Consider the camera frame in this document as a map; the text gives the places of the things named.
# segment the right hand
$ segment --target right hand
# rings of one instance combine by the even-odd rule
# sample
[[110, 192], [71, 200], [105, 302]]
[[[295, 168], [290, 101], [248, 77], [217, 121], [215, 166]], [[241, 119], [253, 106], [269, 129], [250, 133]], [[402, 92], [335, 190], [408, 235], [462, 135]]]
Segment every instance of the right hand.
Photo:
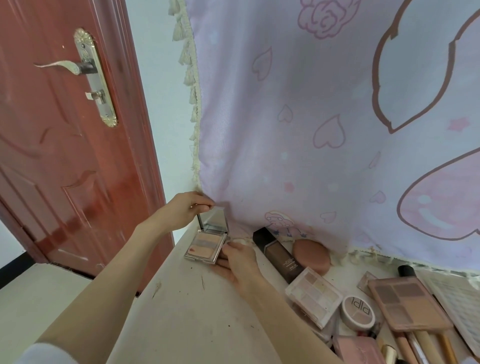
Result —
[[211, 269], [230, 281], [244, 299], [264, 280], [253, 248], [237, 242], [228, 242], [222, 247], [220, 258]]

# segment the brown eyeshadow palette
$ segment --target brown eyeshadow palette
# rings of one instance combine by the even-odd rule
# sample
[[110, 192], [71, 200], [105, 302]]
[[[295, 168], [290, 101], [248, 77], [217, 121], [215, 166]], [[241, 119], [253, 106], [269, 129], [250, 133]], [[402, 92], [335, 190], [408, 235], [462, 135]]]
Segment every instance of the brown eyeshadow palette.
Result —
[[368, 282], [393, 331], [443, 331], [452, 322], [417, 277], [375, 279]]

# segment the round compact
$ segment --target round compact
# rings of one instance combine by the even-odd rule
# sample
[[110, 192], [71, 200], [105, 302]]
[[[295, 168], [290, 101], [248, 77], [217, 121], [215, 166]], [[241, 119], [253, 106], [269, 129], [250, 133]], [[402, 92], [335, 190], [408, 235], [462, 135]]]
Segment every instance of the round compact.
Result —
[[327, 274], [330, 269], [330, 252], [313, 240], [296, 240], [293, 243], [292, 255], [302, 267], [309, 267], [321, 276]]
[[353, 331], [367, 331], [375, 324], [372, 307], [356, 296], [346, 296], [341, 305], [342, 321]]

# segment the hand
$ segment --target hand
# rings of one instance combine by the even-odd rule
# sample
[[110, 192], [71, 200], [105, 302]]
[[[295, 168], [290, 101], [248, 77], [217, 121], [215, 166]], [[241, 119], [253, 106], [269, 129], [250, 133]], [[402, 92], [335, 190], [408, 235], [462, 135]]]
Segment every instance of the hand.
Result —
[[165, 234], [187, 226], [196, 215], [209, 211], [214, 205], [215, 202], [211, 199], [195, 191], [176, 194], [142, 225], [154, 231], [161, 230], [160, 233]]
[[251, 289], [264, 280], [258, 268], [253, 248], [236, 242], [228, 242], [222, 247], [220, 259], [211, 269], [229, 280], [240, 296], [247, 300]]

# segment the sleeve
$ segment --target sleeve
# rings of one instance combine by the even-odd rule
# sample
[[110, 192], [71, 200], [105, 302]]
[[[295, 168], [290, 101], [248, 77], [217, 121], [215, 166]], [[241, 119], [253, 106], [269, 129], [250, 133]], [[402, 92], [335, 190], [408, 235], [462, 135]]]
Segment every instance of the sleeve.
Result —
[[47, 343], [30, 346], [15, 364], [78, 364], [66, 351]]

